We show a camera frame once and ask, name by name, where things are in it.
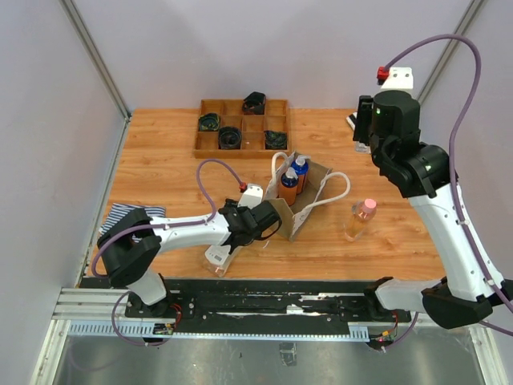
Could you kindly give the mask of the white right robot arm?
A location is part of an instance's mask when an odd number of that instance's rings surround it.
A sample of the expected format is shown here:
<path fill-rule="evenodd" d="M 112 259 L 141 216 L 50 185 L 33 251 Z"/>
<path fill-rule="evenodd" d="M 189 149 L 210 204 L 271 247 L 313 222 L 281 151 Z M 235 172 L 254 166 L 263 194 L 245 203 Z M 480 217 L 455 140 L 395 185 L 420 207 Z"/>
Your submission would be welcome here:
<path fill-rule="evenodd" d="M 380 321 L 392 310 L 424 313 L 445 329 L 481 322 L 494 306 L 512 300 L 512 281 L 486 255 L 464 204 L 460 188 L 450 186 L 450 157 L 420 140 L 420 105 L 405 91 L 387 90 L 358 100 L 353 141 L 370 147 L 381 176 L 396 186 L 421 217 L 441 258 L 445 277 L 438 281 L 401 281 L 385 277 L 365 290 L 365 315 Z"/>

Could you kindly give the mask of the square clear bottle grey cap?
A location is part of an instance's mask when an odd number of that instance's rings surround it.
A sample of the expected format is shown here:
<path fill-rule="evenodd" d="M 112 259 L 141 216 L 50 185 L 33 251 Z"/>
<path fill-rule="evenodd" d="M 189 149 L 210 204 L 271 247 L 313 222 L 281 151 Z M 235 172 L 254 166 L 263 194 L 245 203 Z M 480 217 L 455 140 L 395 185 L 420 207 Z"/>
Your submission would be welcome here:
<path fill-rule="evenodd" d="M 363 143 L 356 142 L 355 151 L 359 153 L 370 154 L 370 147 Z"/>

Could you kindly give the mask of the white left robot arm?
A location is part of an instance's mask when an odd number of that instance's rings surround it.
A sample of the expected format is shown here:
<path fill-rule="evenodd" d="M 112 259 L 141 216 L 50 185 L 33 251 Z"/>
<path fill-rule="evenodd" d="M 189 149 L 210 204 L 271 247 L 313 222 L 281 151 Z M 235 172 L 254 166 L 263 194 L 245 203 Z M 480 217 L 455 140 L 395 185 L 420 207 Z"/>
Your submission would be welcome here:
<path fill-rule="evenodd" d="M 207 245 L 210 263 L 225 270 L 241 248 L 268 239 L 281 223 L 268 201 L 249 208 L 227 199 L 216 213 L 202 217 L 150 217 L 134 209 L 98 240 L 99 259 L 111 287 L 127 287 L 143 312 L 162 318 L 174 300 L 164 279 L 151 270 L 158 254 Z"/>

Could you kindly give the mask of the clear bottle white cap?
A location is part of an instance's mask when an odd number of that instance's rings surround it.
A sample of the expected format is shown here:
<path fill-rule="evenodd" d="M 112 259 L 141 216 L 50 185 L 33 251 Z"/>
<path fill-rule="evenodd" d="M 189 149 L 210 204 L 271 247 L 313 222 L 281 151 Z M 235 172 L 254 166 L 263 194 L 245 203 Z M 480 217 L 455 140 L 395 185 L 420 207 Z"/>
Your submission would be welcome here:
<path fill-rule="evenodd" d="M 231 250 L 230 245 L 211 245 L 204 253 L 204 265 L 211 273 L 222 278 L 240 250 L 241 247 Z"/>

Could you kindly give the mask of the burlap canvas tote bag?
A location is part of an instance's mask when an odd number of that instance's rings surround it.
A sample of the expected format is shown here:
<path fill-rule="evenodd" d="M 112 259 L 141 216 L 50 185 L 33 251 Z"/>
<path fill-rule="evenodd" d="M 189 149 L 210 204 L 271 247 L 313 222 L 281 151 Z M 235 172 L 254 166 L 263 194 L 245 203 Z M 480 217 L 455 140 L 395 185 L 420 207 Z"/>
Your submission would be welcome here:
<path fill-rule="evenodd" d="M 277 230 L 277 234 L 291 242 L 295 241 L 310 213 L 317 206 L 338 201 L 346 197 L 351 189 L 350 179 L 345 173 L 333 172 L 331 168 L 307 158 L 305 161 L 309 166 L 309 171 L 306 173 L 305 187 L 300 194 L 296 195 L 294 203 L 288 205 L 286 199 L 279 197 L 281 177 L 299 156 L 301 154 L 298 152 L 292 152 L 290 155 L 285 152 L 276 152 L 273 155 L 271 160 L 272 178 L 264 194 L 264 200 L 272 204 L 281 218 L 281 227 Z M 330 179 L 335 177 L 340 177 L 345 181 L 345 189 L 335 197 L 322 199 L 325 186 Z"/>

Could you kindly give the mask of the amber bottle pink cap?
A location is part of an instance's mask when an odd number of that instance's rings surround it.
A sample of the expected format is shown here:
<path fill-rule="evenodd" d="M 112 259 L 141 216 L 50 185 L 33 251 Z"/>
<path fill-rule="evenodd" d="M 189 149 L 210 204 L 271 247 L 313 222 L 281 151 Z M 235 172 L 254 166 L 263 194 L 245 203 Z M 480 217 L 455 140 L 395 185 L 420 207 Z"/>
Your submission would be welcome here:
<path fill-rule="evenodd" d="M 374 199 L 366 198 L 357 202 L 351 211 L 351 216 L 344 226 L 344 235 L 348 241 L 356 241 L 364 232 L 366 226 L 374 218 L 378 203 Z"/>

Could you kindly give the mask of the orange blue pump bottle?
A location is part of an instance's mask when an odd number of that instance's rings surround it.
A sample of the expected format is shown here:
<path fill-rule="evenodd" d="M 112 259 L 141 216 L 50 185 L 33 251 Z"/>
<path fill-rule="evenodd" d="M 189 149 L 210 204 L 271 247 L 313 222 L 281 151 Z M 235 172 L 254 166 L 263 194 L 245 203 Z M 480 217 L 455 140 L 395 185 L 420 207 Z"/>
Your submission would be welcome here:
<path fill-rule="evenodd" d="M 283 199 L 288 206 L 295 203 L 299 177 L 294 168 L 288 167 L 281 175 L 278 186 L 278 197 Z"/>
<path fill-rule="evenodd" d="M 297 195 L 301 194 L 304 190 L 309 171 L 309 159 L 310 156 L 299 155 L 292 163 L 292 168 L 296 171 L 298 176 Z"/>

